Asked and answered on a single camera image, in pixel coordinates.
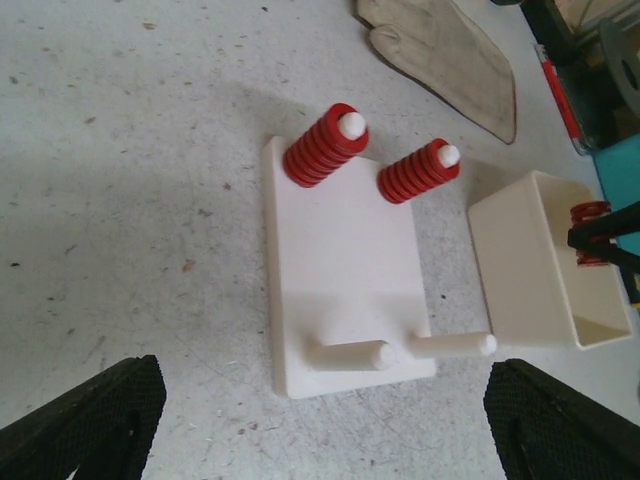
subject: brown stain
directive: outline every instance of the brown stain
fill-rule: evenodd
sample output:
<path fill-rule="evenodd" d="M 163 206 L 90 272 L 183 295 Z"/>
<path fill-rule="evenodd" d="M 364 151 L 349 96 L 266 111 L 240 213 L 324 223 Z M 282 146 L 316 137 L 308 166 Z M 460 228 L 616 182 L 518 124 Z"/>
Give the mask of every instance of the brown stain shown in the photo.
<path fill-rule="evenodd" d="M 184 273 L 190 272 L 191 270 L 193 270 L 193 267 L 195 267 L 195 265 L 196 265 L 196 261 L 195 260 L 187 259 L 187 261 L 182 266 L 182 271 Z"/>

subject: teal object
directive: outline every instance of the teal object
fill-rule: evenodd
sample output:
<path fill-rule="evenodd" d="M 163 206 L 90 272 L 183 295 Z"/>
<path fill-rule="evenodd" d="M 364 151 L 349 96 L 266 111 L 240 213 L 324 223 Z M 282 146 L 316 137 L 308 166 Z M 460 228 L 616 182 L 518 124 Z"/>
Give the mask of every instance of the teal object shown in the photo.
<path fill-rule="evenodd" d="M 593 155 L 604 197 L 613 211 L 640 202 L 640 135 Z M 640 255 L 640 232 L 618 238 L 620 248 Z"/>

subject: white plastic container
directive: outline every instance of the white plastic container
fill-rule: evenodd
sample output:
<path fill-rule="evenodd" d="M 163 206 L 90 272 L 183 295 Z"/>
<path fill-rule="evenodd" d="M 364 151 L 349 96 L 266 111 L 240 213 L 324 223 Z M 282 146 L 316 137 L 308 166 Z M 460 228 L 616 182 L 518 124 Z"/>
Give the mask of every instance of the white plastic container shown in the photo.
<path fill-rule="evenodd" d="M 570 209 L 592 200 L 580 183 L 533 171 L 469 209 L 501 345 L 585 350 L 632 336 L 614 267 L 578 267 L 567 246 Z"/>

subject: open box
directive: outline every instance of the open box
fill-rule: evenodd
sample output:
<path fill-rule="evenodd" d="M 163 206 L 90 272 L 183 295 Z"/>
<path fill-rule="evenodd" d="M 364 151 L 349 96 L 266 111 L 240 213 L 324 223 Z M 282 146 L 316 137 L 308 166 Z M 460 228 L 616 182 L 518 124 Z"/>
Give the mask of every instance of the open box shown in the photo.
<path fill-rule="evenodd" d="M 570 209 L 592 200 L 580 183 L 533 171 L 469 209 L 500 344 L 585 350 L 633 335 L 615 267 L 578 267 L 567 246 Z"/>

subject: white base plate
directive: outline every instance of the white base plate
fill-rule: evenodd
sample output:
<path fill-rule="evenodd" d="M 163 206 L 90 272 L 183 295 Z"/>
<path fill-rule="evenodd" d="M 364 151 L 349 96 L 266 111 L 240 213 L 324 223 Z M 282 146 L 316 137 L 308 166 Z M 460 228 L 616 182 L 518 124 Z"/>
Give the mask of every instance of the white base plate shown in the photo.
<path fill-rule="evenodd" d="M 305 398 L 431 377 L 433 359 L 406 345 L 428 337 L 411 205 L 378 192 L 380 164 L 355 157 L 313 188 L 289 179 L 274 137 L 263 151 L 275 390 Z M 309 345 L 384 340 L 398 364 L 384 371 L 326 372 L 305 359 Z"/>

